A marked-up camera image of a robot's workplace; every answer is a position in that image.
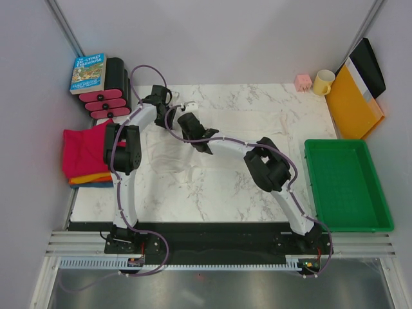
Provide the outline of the white t shirt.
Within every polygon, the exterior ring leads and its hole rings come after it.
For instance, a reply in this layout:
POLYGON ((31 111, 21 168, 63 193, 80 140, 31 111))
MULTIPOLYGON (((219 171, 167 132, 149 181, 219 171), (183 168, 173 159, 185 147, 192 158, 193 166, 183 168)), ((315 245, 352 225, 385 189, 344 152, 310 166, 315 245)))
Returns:
POLYGON ((151 125, 145 130, 149 163, 158 174, 170 174, 180 183, 191 181, 196 168, 247 172, 244 146, 263 137, 271 139, 285 155, 290 155, 288 115, 284 112, 232 111, 224 109, 178 109, 176 117, 193 113, 205 129, 217 129, 219 140, 209 142, 217 154, 201 153, 174 135, 183 136, 177 120, 173 133, 151 125))

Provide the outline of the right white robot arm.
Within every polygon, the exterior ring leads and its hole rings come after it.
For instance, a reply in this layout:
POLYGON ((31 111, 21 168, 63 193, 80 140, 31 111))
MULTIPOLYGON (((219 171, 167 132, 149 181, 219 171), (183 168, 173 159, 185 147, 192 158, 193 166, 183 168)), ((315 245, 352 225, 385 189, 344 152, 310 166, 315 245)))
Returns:
POLYGON ((322 227, 308 217, 291 188, 297 178, 297 168, 271 139, 263 137, 250 144, 224 136, 217 129, 204 128, 194 113, 180 116, 178 123, 183 139, 197 152, 244 162, 254 183, 269 192, 282 208, 298 251, 307 254, 318 246, 322 227))

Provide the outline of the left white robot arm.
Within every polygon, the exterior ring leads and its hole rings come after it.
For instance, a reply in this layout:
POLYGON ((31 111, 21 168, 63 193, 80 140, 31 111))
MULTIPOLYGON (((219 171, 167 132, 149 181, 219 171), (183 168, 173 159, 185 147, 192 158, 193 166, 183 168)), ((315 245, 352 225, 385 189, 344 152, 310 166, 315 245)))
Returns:
POLYGON ((150 124, 171 125, 175 115, 169 103, 173 95, 165 86, 154 85, 151 93, 140 101, 136 109, 121 124, 108 124, 104 135, 104 163, 108 166, 115 188, 115 217, 111 237, 119 239, 119 246, 134 253, 141 246, 137 231, 135 207, 135 178, 142 161, 140 134, 150 124))

